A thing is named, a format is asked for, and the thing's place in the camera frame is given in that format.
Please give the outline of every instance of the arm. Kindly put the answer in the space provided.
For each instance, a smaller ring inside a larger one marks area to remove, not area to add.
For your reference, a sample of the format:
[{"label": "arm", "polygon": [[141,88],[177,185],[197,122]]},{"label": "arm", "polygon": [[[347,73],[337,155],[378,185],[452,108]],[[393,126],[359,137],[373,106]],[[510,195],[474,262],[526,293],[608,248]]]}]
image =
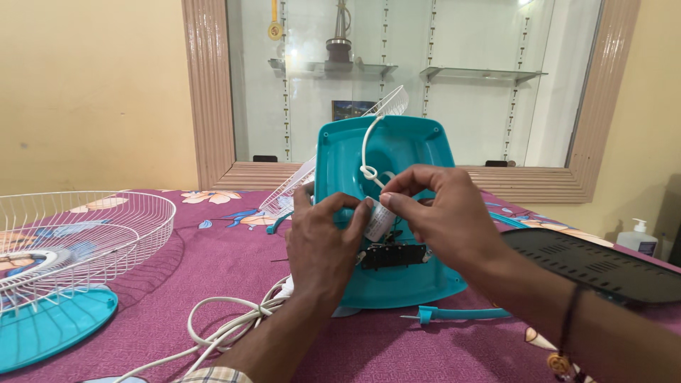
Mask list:
[{"label": "arm", "polygon": [[[291,379],[343,297],[370,217],[369,202],[342,193],[311,206],[313,187],[310,183],[295,191],[296,214],[286,232],[294,293],[214,364],[241,371],[256,383]],[[343,207],[355,213],[348,228],[338,230],[333,214]]]},{"label": "arm", "polygon": [[[424,189],[436,198],[411,198]],[[474,288],[558,345],[574,283],[502,242],[465,171],[412,166],[385,186],[381,204]],[[577,302],[565,348],[599,382],[678,381],[681,337],[593,293]]]}]

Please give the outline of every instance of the hand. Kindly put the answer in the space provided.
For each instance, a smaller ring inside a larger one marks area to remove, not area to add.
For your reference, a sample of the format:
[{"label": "hand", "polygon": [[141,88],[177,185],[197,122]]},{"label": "hand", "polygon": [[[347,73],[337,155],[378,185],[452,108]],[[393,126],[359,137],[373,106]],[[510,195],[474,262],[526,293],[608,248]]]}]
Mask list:
[{"label": "hand", "polygon": [[[313,190],[314,183],[295,190],[293,224],[286,232],[294,296],[322,294],[335,309],[352,276],[373,202],[338,192],[311,206]],[[343,207],[355,213],[347,228],[339,230],[333,215]]]},{"label": "hand", "polygon": [[[435,199],[411,198],[424,189],[435,192]],[[381,204],[407,220],[416,241],[457,271],[508,249],[465,170],[410,166],[385,186]]]}]

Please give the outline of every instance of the bracelet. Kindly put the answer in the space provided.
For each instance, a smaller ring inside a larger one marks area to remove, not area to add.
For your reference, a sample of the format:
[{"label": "bracelet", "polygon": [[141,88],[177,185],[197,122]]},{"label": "bracelet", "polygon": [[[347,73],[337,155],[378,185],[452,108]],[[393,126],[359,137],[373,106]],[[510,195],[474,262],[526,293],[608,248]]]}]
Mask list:
[{"label": "bracelet", "polygon": [[565,355],[565,347],[567,346],[570,329],[572,328],[572,317],[574,316],[575,310],[577,308],[577,302],[584,291],[584,286],[577,284],[572,291],[572,296],[570,297],[570,303],[567,306],[567,311],[565,312],[565,318],[563,318],[563,329],[560,331],[560,343],[558,344],[558,352],[554,352],[549,355],[546,363],[549,368],[554,372],[556,380],[559,382],[568,382],[571,380],[569,375],[570,367],[572,363],[570,359]]}]

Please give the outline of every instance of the hand sanitizer bottle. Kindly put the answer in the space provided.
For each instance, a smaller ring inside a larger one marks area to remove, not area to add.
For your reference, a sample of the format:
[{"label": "hand sanitizer bottle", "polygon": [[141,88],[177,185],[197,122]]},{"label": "hand sanitizer bottle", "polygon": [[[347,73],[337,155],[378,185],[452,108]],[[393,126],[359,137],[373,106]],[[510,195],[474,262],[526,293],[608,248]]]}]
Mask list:
[{"label": "hand sanitizer bottle", "polygon": [[652,257],[657,246],[657,238],[646,234],[646,221],[638,218],[634,220],[638,221],[634,231],[618,234],[617,244]]}]

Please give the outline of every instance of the glass shelf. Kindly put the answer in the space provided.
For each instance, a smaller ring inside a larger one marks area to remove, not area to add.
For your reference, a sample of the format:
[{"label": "glass shelf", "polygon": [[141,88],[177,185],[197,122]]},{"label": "glass shelf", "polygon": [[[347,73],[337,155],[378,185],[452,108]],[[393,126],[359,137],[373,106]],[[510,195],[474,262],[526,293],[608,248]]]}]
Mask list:
[{"label": "glass shelf", "polygon": [[508,70],[482,70],[482,69],[466,69],[466,68],[445,68],[445,67],[427,67],[421,71],[429,81],[435,76],[446,77],[463,77],[463,78],[491,78],[495,80],[515,80],[517,84],[543,76],[548,73],[541,71],[537,72],[520,72]]},{"label": "glass shelf", "polygon": [[[274,70],[281,70],[286,72],[286,62],[282,59],[269,59],[268,63]],[[360,72],[366,74],[377,74],[380,77],[394,72],[398,68],[397,65],[378,65],[365,63],[315,63],[311,61],[294,62],[294,67],[291,70],[302,70],[305,72],[352,72],[353,66],[357,66]]]}]

